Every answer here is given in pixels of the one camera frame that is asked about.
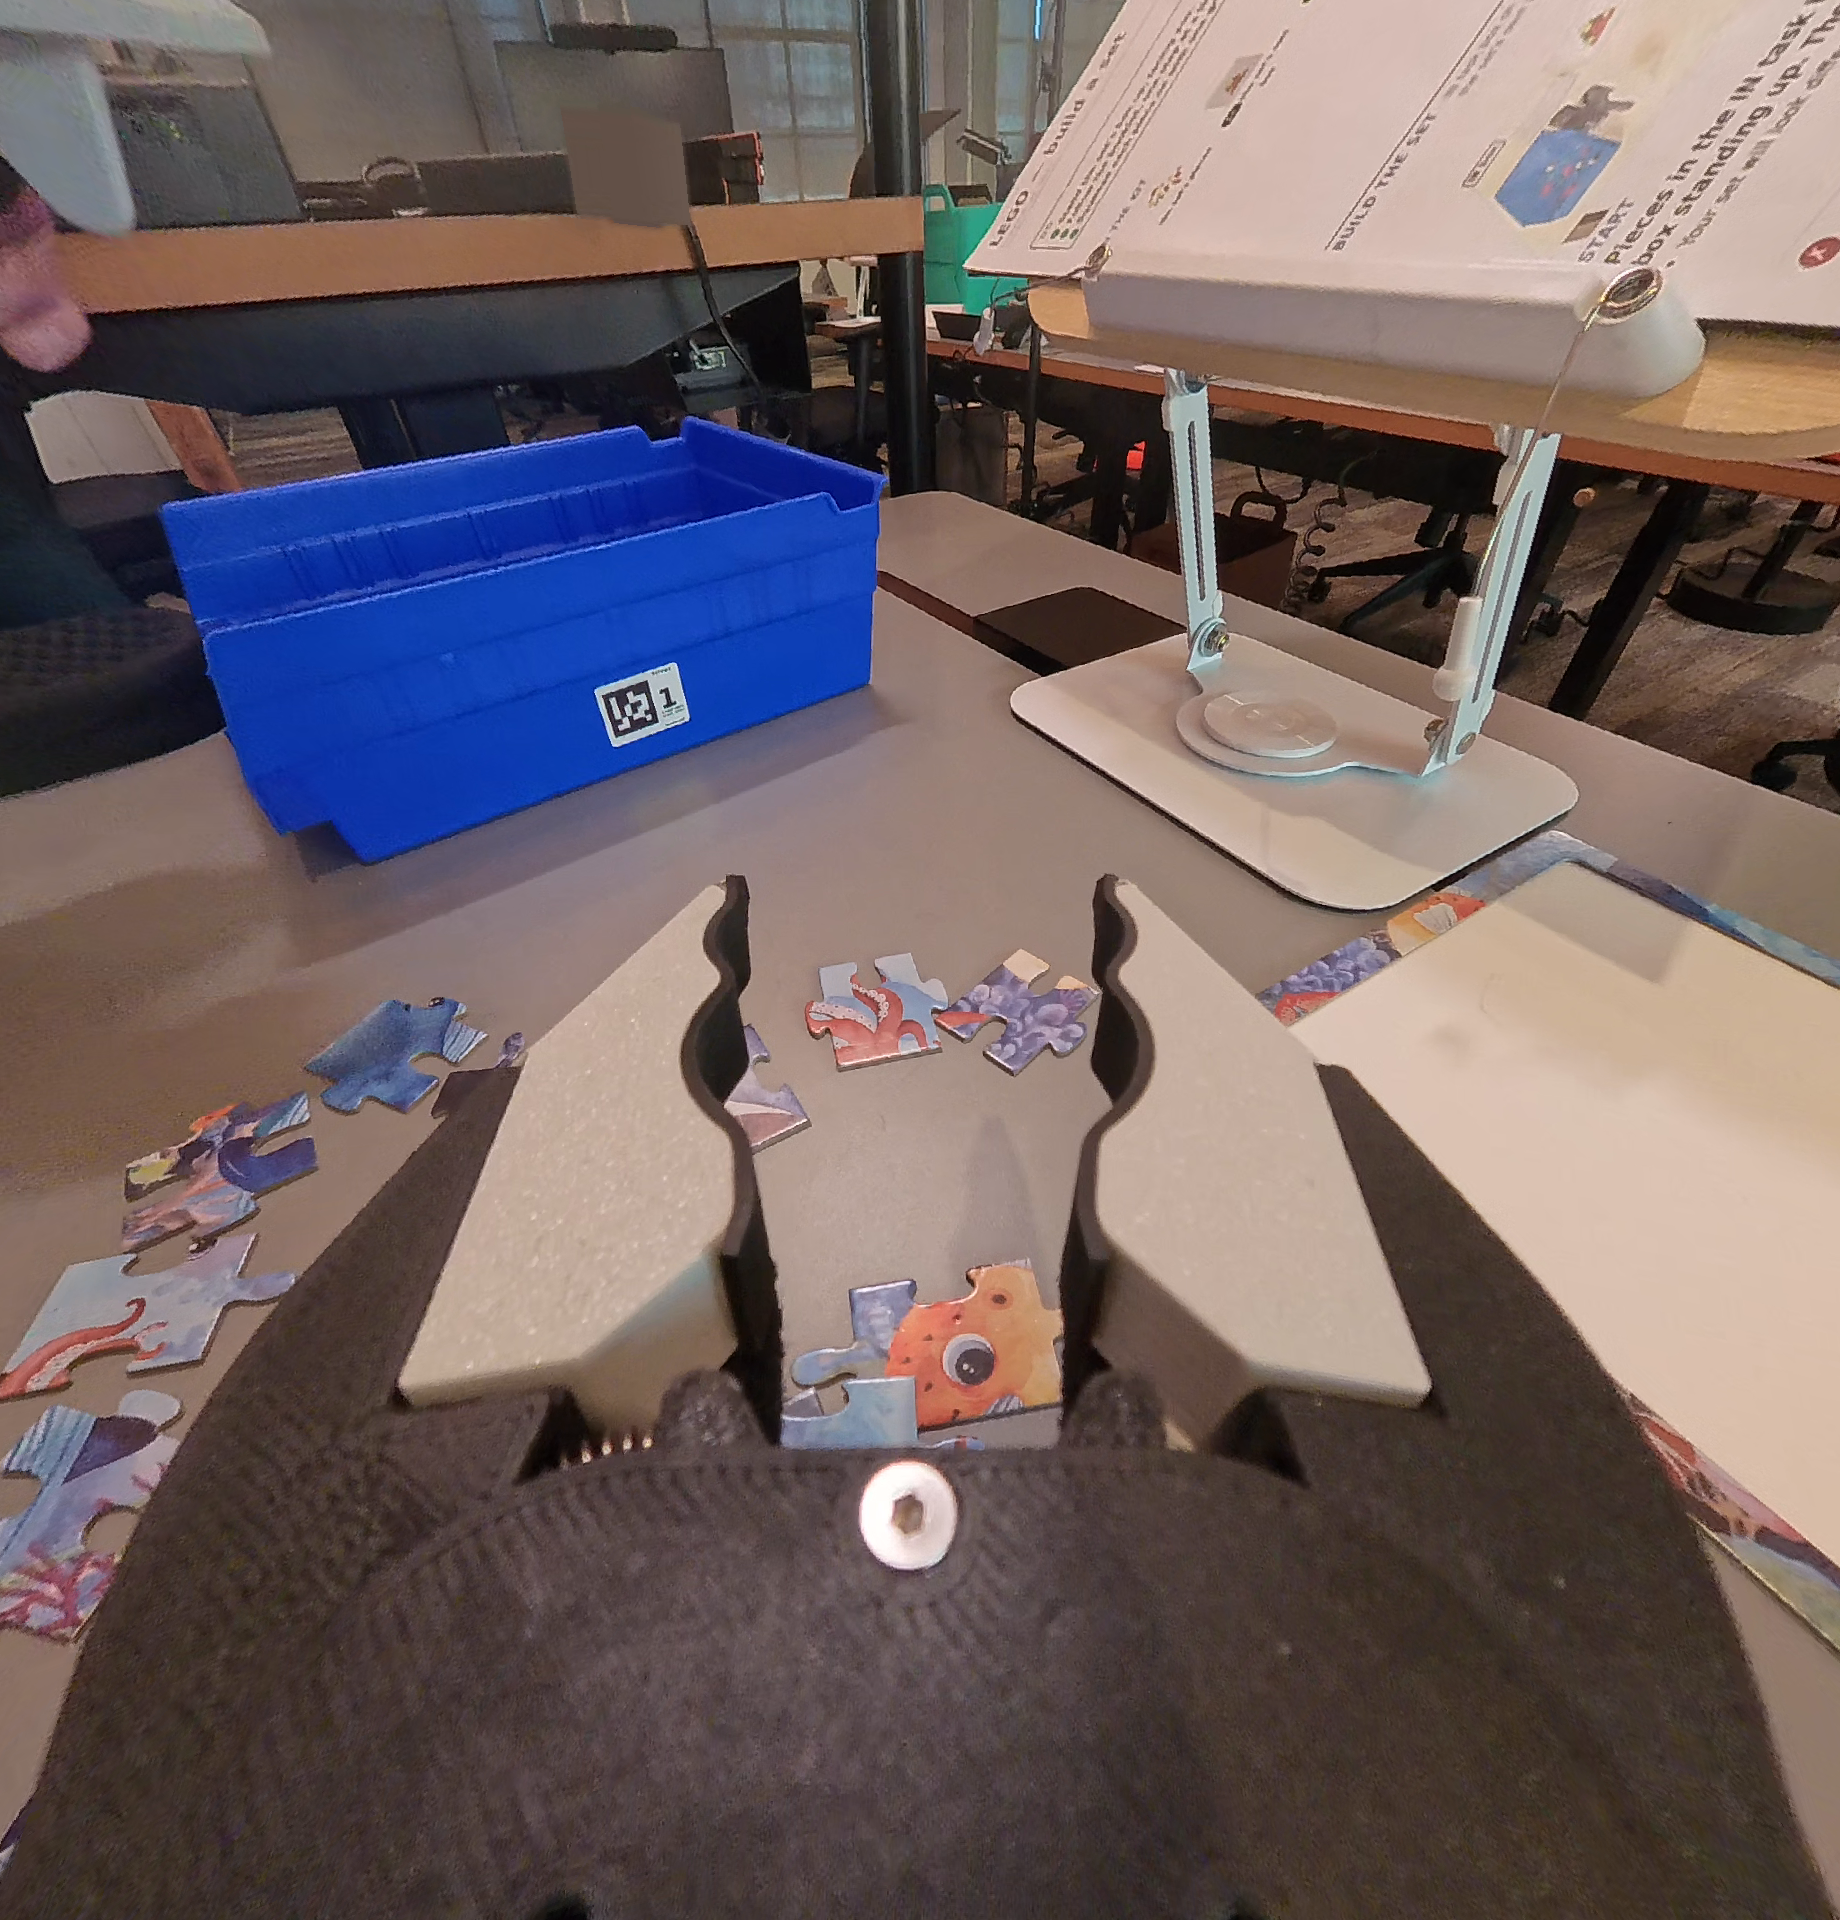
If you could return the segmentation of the dark computer monitor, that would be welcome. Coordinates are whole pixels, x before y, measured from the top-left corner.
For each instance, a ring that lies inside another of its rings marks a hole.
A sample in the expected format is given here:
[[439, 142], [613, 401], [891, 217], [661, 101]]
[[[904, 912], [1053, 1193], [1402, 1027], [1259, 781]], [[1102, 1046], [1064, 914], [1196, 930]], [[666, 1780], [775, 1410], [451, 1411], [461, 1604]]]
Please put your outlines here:
[[501, 41], [495, 57], [524, 154], [563, 151], [563, 114], [635, 114], [680, 125], [687, 142], [735, 132], [715, 47], [605, 53]]

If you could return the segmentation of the sea print puzzle frame board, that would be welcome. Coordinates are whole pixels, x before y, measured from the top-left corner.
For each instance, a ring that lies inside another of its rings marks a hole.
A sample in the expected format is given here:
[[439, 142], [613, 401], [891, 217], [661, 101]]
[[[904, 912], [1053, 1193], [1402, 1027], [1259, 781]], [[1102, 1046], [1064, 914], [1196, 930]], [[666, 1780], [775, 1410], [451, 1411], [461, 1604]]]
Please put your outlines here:
[[1276, 981], [1840, 1648], [1840, 959], [1544, 832]]

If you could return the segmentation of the person's left hand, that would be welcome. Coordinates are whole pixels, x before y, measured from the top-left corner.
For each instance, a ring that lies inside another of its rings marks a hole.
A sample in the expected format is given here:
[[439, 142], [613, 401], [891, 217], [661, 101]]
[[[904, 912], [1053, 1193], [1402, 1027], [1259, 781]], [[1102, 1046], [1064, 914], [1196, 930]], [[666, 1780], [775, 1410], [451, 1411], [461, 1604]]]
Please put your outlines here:
[[52, 211], [18, 194], [0, 210], [0, 348], [32, 370], [65, 370], [91, 347], [91, 320], [70, 300]]

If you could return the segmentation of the blue plastic bin with label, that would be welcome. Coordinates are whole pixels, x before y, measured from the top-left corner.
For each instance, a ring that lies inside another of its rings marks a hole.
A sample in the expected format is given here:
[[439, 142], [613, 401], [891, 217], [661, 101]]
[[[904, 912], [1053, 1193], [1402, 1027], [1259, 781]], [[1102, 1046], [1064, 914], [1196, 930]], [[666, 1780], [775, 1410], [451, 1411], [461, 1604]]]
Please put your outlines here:
[[691, 418], [161, 520], [251, 800], [377, 864], [863, 685], [879, 499]]

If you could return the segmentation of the pale blue red tentacle puzzle piece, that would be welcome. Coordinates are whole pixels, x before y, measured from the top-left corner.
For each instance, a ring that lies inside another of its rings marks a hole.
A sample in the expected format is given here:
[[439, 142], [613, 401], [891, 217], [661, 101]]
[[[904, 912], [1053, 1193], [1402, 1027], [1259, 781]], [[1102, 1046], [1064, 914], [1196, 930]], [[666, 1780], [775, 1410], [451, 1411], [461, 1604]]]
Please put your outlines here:
[[247, 1276], [257, 1236], [224, 1236], [178, 1266], [140, 1276], [133, 1257], [62, 1268], [0, 1373], [0, 1403], [62, 1389], [92, 1357], [125, 1357], [130, 1374], [202, 1364], [217, 1318], [237, 1302], [271, 1302], [294, 1271]]

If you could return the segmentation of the white metal document stand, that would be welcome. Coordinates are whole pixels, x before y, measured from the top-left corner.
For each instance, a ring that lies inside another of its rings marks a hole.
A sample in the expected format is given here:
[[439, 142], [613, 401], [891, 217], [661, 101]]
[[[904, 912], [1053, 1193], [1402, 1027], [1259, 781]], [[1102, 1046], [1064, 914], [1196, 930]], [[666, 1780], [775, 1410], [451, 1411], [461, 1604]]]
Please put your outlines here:
[[[1102, 244], [1032, 291], [1053, 336], [1164, 370], [1187, 637], [1052, 675], [1010, 709], [1281, 891], [1402, 903], [1579, 804], [1484, 741], [1562, 437], [1651, 452], [1840, 452], [1840, 336], [1699, 324], [1659, 268], [1354, 265]], [[1503, 452], [1477, 589], [1424, 705], [1229, 631], [1211, 378], [1477, 420]]]

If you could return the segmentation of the blue water puzzle piece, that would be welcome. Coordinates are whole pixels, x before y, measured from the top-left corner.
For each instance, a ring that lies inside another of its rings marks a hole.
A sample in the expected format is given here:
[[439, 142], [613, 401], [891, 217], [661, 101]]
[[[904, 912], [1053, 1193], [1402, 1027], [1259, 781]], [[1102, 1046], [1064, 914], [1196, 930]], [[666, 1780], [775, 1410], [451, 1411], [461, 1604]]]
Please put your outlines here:
[[780, 1442], [786, 1451], [915, 1451], [915, 1378], [842, 1380], [842, 1403], [833, 1411], [823, 1410], [816, 1389], [802, 1389], [784, 1403]]

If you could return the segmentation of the orange fish puzzle piece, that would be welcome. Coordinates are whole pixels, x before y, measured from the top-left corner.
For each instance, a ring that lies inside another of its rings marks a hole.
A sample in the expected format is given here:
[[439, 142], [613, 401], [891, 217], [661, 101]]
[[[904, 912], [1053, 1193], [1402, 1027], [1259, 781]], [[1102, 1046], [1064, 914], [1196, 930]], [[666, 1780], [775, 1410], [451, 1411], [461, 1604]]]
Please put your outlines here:
[[854, 1342], [794, 1357], [797, 1387], [912, 1378], [920, 1430], [1059, 1403], [1064, 1316], [1044, 1306], [1030, 1261], [972, 1266], [958, 1299], [917, 1302], [904, 1279], [851, 1288], [848, 1306]]

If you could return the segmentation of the blue striped pink coral puzzle piece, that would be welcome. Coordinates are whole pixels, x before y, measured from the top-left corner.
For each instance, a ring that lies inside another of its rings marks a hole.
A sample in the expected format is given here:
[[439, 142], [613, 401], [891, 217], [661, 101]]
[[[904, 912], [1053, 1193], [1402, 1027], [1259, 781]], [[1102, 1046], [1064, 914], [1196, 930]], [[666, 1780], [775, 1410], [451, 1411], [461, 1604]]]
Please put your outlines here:
[[0, 1518], [0, 1629], [72, 1643], [86, 1627], [117, 1561], [91, 1551], [86, 1532], [153, 1498], [178, 1451], [178, 1418], [174, 1396], [133, 1389], [109, 1414], [51, 1407], [22, 1435], [2, 1472], [34, 1479], [37, 1493]]

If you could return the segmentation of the printed instruction sheet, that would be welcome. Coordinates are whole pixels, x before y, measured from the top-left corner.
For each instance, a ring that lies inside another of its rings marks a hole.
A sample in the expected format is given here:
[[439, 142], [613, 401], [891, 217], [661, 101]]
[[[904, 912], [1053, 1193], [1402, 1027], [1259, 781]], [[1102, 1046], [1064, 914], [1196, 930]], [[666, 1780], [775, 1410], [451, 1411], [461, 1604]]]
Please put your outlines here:
[[1656, 268], [1840, 327], [1840, 5], [1126, 5], [972, 254]]

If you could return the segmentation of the black phone on table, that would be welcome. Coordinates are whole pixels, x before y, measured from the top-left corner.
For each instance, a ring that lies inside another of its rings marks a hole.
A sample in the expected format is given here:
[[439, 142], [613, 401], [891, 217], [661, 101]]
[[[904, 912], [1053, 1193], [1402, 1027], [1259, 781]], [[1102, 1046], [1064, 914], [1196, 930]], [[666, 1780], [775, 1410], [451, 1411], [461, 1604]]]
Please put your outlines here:
[[1183, 633], [1183, 618], [1134, 608], [1102, 589], [1059, 589], [972, 618], [972, 637], [1035, 676], [1128, 655]]

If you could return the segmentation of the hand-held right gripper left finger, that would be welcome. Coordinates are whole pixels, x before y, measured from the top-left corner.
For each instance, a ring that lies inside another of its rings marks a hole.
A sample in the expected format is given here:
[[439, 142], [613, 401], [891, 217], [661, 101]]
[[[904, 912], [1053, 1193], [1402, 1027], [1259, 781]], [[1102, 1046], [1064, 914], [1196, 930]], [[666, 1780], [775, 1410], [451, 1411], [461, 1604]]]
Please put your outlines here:
[[416, 1407], [561, 1387], [641, 1428], [673, 1378], [732, 1366], [780, 1430], [784, 1311], [752, 1146], [749, 887], [703, 888], [518, 1075], [399, 1389]]

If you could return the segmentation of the blue purple peeling puzzle piece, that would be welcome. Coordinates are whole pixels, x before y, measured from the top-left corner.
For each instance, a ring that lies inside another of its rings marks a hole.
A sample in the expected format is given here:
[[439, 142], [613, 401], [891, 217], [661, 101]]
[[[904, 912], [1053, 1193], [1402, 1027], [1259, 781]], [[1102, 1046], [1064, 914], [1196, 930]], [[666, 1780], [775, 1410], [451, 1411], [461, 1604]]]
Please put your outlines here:
[[743, 1023], [746, 1071], [722, 1101], [722, 1109], [743, 1129], [749, 1146], [763, 1146], [802, 1136], [811, 1127], [808, 1109], [793, 1087], [768, 1087], [759, 1075], [769, 1064], [769, 1050], [752, 1023]]

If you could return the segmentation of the deep blue puzzle piece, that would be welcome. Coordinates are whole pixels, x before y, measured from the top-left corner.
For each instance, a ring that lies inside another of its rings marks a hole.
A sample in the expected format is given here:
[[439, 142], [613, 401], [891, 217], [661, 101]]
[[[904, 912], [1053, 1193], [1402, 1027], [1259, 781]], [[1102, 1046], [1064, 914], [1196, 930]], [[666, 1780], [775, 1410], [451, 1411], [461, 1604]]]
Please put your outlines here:
[[397, 1114], [413, 1114], [437, 1079], [413, 1066], [416, 1057], [437, 1055], [461, 1064], [485, 1032], [461, 1020], [461, 1004], [434, 999], [428, 1004], [379, 1002], [349, 1032], [309, 1057], [305, 1072], [327, 1083], [325, 1107], [354, 1114], [362, 1101], [377, 1101]]

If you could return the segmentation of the red octopus sucker puzzle piece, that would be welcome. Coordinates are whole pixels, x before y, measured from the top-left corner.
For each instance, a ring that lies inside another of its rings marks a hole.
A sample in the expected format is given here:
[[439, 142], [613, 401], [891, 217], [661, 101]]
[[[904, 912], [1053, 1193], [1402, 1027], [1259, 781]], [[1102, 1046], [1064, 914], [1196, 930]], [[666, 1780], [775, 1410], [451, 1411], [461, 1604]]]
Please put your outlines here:
[[819, 968], [819, 995], [803, 1008], [808, 1035], [833, 1038], [842, 1072], [940, 1055], [936, 1013], [948, 1008], [943, 981], [920, 976], [907, 952], [874, 968], [877, 981], [860, 978], [851, 962]]

